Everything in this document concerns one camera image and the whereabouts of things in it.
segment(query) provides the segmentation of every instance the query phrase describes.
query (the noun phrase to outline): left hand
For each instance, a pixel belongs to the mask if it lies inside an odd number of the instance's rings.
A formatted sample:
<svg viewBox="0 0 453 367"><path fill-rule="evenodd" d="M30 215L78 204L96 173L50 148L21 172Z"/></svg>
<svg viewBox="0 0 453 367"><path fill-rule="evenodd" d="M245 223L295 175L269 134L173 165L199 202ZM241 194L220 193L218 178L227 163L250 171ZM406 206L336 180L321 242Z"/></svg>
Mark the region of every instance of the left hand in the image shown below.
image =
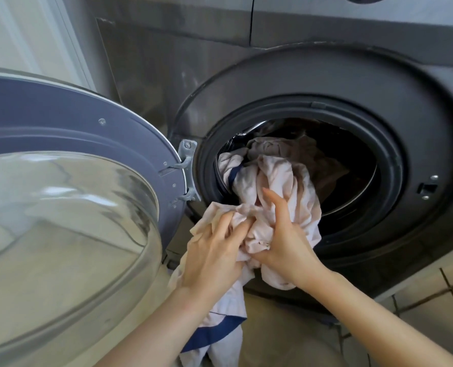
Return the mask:
<svg viewBox="0 0 453 367"><path fill-rule="evenodd" d="M214 232L209 224L201 238L190 242L187 247L182 287L190 288L211 305L233 286L242 273L243 262L237 262L238 249L254 219L245 220L225 238L233 214L232 211L221 216Z"/></svg>

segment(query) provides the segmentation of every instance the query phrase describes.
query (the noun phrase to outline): washing machine door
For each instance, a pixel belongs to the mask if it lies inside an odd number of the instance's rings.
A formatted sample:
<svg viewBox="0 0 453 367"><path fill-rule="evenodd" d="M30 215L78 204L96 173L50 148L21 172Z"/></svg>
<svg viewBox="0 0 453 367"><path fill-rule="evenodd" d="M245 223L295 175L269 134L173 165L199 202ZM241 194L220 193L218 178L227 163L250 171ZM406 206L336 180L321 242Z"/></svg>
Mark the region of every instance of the washing machine door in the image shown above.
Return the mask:
<svg viewBox="0 0 453 367"><path fill-rule="evenodd" d="M0 72L0 366L63 365L136 305L180 221L184 166L123 106Z"/></svg>

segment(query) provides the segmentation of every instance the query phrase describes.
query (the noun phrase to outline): forearm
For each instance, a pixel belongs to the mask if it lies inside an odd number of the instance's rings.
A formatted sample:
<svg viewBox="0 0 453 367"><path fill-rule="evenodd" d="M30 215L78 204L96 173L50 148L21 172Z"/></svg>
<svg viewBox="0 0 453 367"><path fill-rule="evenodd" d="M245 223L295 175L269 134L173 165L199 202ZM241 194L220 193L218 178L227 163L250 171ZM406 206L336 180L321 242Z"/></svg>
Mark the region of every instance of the forearm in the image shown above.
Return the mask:
<svg viewBox="0 0 453 367"><path fill-rule="evenodd" d="M329 270L306 290L346 325L382 366L448 366L453 356Z"/></svg>
<svg viewBox="0 0 453 367"><path fill-rule="evenodd" d="M178 288L96 367L168 367L211 309L208 299Z"/></svg>

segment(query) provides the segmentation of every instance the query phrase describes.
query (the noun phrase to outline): right arm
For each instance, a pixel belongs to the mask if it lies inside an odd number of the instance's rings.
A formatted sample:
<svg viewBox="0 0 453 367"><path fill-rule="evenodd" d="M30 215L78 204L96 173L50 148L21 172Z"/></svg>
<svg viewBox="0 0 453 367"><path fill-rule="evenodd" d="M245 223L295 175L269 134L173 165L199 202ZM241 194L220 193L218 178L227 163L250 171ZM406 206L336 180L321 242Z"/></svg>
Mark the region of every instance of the right arm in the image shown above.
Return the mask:
<svg viewBox="0 0 453 367"><path fill-rule="evenodd" d="M380 365L453 367L452 354L324 266L301 228L291 223L286 201L268 189L264 194L276 206L276 227L270 250L254 259L325 306Z"/></svg>

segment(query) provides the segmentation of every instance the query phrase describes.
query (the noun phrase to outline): crumpled fabric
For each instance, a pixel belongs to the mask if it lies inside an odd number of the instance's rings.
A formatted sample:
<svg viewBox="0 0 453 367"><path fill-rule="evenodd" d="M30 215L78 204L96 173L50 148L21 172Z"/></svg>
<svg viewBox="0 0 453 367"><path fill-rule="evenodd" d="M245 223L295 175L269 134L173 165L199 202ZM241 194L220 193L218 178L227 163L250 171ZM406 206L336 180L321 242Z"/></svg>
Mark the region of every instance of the crumpled fabric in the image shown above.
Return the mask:
<svg viewBox="0 0 453 367"><path fill-rule="evenodd" d="M336 179L348 172L338 161L325 157L316 148L316 142L305 135L296 140L261 137L251 140L247 148L220 154L218 169L226 185L232 169L240 166L245 158L250 161L243 164L232 185L241 204L211 203L201 220L190 230L193 235L191 241L199 240L208 224L214 230L225 212L235 211L228 236L248 217L256 218L237 256L237 261L246 262L242 276L215 304L179 355L185 367L198 367L206 352L215 367L238 365L242 346L240 324L247 318L242 288L254 277L254 268L260 268L263 281L272 287L280 290L295 287L250 257L252 253L268 250L274 234L275 206L265 199L262 188L273 190L287 201L291 221L303 229L313 247L321 240L318 230L321 208L308 166L316 176L318 187L327 196L333 191ZM169 287L172 289L180 286L186 255L171 277Z"/></svg>

